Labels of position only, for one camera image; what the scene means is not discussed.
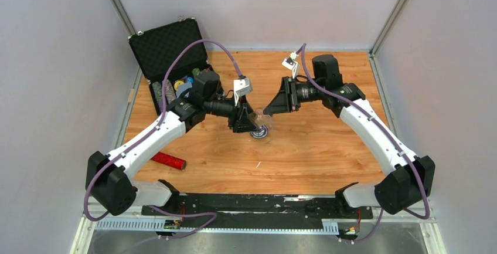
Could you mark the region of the clear pill bottle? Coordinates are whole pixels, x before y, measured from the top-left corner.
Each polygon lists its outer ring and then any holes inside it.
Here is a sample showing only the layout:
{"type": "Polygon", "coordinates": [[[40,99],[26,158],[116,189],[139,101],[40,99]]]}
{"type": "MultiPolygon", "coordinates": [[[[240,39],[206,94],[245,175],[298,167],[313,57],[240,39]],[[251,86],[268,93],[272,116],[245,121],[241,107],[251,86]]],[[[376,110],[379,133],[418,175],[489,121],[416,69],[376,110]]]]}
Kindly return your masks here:
{"type": "Polygon", "coordinates": [[[259,126],[266,126],[271,128],[273,126],[273,119],[270,115],[264,114],[263,109],[256,109],[250,114],[250,118],[259,126]]]}

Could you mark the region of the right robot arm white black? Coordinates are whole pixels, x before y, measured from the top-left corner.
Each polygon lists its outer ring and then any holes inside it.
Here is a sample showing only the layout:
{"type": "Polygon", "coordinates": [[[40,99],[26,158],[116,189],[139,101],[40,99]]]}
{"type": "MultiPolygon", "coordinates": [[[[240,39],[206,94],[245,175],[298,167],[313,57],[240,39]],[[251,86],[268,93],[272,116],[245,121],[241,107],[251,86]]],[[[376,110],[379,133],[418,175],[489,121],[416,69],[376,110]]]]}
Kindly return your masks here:
{"type": "Polygon", "coordinates": [[[281,86],[263,110],[266,115],[299,110],[302,103],[320,100],[324,107],[347,124],[362,140],[381,167],[385,178],[377,184],[354,182],[335,192],[335,211],[350,217],[363,206],[380,207],[395,215],[418,202],[430,216],[428,196],[433,184],[435,164],[429,156],[418,156],[403,144],[372,109],[365,94],[353,83],[344,83],[338,60],[331,54],[312,59],[314,77],[299,80],[298,54],[292,52],[282,61],[292,75],[281,79],[281,86]]]}

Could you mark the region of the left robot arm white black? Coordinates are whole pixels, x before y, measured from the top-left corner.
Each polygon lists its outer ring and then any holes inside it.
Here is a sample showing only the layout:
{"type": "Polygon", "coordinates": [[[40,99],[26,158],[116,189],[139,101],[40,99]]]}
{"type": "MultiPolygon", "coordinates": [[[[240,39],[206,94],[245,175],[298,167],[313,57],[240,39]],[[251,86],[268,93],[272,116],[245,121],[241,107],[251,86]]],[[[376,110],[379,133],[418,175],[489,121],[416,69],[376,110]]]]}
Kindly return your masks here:
{"type": "Polygon", "coordinates": [[[233,95],[221,93],[220,76],[214,71],[201,72],[190,88],[184,90],[162,114],[131,141],[88,159],[86,196],[93,197],[107,214],[120,215],[132,206],[155,205],[164,214],[179,209],[179,198],[165,182],[134,181],[141,167],[173,140],[201,123],[206,115],[225,117],[234,133],[260,130],[252,117],[246,95],[252,86],[248,77],[233,82],[233,95]]]}

